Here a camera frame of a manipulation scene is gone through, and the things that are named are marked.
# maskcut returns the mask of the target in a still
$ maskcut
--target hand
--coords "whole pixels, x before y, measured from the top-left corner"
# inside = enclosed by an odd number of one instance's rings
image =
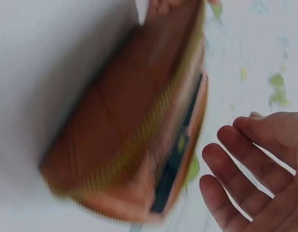
[[[217,144],[203,150],[215,177],[206,175],[200,188],[209,211],[224,232],[298,232],[298,113],[237,118],[218,131],[218,139],[275,197],[256,188]],[[292,175],[261,149],[296,171]],[[224,188],[251,218],[230,202]]]

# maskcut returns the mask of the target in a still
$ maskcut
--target yellow zipper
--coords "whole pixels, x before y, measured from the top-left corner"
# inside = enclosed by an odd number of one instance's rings
[[[130,168],[133,168],[133,163],[135,162],[135,160],[137,160],[135,159],[135,157],[138,155],[137,151],[149,141],[149,139],[155,132],[157,125],[161,122],[163,115],[169,107],[171,96],[174,90],[178,87],[180,81],[182,80],[182,77],[185,76],[186,73],[189,71],[189,67],[191,66],[194,56],[199,51],[199,47],[202,46],[202,44],[200,44],[200,41],[203,37],[203,22],[205,18],[204,15],[205,1],[202,0],[202,2],[200,3],[200,12],[198,13],[194,29],[191,33],[191,39],[188,42],[186,51],[184,52],[183,58],[175,71],[173,79],[171,80],[164,93],[160,96],[159,100],[150,110],[145,120],[139,125],[136,136],[124,145],[124,148],[122,149],[124,151],[123,154],[114,157],[114,160],[113,162],[111,162],[111,164],[91,173],[89,178],[82,181],[71,191],[62,191],[61,189],[54,188],[47,183],[49,189],[54,195],[58,197],[70,197],[78,205],[81,205],[89,211],[94,212],[100,216],[104,216],[105,218],[120,222],[120,220],[105,216],[97,211],[87,208],[85,205],[78,201],[78,198],[82,197],[86,193],[102,189],[103,187],[105,187],[106,184],[111,185],[118,174],[127,171]]]

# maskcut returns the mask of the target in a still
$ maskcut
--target zipper pouch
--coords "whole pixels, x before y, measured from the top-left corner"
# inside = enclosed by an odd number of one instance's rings
[[[109,218],[156,223],[184,184],[207,97],[203,0],[133,29],[41,164],[57,196]]]

